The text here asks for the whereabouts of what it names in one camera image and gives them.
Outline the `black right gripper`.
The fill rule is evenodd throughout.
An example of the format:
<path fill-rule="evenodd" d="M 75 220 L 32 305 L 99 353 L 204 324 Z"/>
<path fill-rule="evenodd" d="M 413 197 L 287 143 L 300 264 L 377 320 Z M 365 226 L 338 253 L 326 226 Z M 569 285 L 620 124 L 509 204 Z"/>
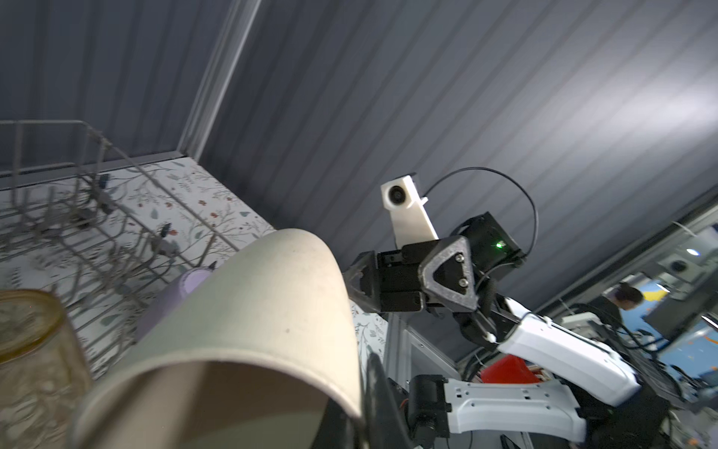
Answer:
<path fill-rule="evenodd" d="M 469 241 L 452 236 L 400 250 L 359 254 L 343 273 L 349 299 L 364 312 L 474 312 L 478 297 Z"/>

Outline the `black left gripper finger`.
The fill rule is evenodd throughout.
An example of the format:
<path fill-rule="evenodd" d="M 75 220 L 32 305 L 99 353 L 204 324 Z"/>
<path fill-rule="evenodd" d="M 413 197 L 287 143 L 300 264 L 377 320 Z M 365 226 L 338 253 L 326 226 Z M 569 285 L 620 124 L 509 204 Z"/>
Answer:
<path fill-rule="evenodd" d="M 411 449 L 414 447 L 399 412 L 394 389 L 377 354 L 366 363 L 364 417 L 368 448 Z"/>

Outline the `beige plastic cup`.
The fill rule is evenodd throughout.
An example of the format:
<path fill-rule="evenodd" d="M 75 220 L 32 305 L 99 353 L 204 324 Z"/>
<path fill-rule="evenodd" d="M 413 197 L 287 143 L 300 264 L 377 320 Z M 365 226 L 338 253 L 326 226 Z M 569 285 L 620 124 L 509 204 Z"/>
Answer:
<path fill-rule="evenodd" d="M 355 326 L 328 246 L 284 229 L 250 244 L 86 396 L 71 448 L 356 448 Z"/>

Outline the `lilac plastic cup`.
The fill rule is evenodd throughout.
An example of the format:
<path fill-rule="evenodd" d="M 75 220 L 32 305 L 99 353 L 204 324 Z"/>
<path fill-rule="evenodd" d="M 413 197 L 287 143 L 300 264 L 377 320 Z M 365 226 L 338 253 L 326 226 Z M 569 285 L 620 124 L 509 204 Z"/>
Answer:
<path fill-rule="evenodd" d="M 212 273 L 213 270 L 208 268 L 190 269 L 166 286 L 138 319 L 135 342 L 140 342 L 168 314 L 183 304 Z"/>

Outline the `yellow transparent cup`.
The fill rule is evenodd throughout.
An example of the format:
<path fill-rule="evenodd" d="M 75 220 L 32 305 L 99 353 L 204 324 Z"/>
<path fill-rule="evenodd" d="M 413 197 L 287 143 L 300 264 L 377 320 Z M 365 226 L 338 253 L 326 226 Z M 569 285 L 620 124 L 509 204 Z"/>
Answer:
<path fill-rule="evenodd" d="M 63 448 L 93 386 L 67 313 L 40 290 L 1 292 L 1 446 Z"/>

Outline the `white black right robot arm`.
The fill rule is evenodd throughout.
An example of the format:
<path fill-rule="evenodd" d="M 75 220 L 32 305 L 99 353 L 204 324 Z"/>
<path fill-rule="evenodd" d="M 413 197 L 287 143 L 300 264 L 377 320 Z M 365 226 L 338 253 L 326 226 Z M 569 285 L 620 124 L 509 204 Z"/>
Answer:
<path fill-rule="evenodd" d="M 578 335 L 495 289 L 492 270 L 513 266 L 523 251 L 490 213 L 469 218 L 444 239 L 421 237 L 394 251 L 366 252 L 344 272 L 349 297 L 375 314 L 447 310 L 463 336 L 505 357 L 548 370 L 548 382 L 471 383 L 437 374 L 415 376 L 407 398 L 369 363 L 370 428 L 395 424 L 407 448 L 476 430 L 557 437 L 583 448 L 649 448 L 669 415 L 648 376 L 626 354 Z"/>

